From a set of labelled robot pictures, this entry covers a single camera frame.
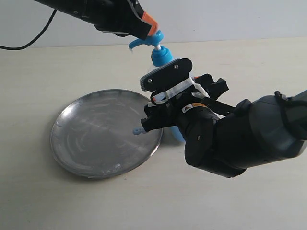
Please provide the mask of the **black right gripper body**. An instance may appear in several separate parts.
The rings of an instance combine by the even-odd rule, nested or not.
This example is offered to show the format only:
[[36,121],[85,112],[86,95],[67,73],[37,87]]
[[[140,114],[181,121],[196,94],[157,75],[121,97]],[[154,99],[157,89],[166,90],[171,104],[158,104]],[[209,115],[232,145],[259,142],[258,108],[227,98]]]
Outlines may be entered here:
[[217,101],[228,91],[224,79],[219,78],[214,82],[210,74],[204,74],[197,79],[188,77],[188,80],[191,80],[191,86],[169,99],[164,105],[149,108],[150,101],[145,106],[147,118],[142,119],[141,124],[146,132],[177,125],[178,118],[195,107],[204,107],[209,113],[209,118],[214,120],[219,119],[218,115],[228,115],[228,105]]

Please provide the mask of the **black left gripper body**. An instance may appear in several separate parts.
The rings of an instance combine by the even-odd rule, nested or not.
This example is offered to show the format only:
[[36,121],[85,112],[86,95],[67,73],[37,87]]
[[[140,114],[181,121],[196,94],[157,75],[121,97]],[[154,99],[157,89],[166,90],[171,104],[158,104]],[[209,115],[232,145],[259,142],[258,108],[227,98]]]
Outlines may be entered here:
[[39,3],[118,36],[142,36],[142,7],[137,0],[39,0]]

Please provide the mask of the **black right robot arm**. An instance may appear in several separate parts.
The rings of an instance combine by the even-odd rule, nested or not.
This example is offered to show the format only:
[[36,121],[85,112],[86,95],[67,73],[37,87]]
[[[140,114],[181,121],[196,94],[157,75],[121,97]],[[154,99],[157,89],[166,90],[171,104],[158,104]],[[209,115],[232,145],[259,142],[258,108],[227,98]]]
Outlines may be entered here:
[[145,131],[177,126],[185,141],[188,165],[226,178],[246,169],[299,156],[307,146],[307,93],[280,92],[232,107],[218,101],[228,90],[225,80],[209,74],[155,83],[141,120]]

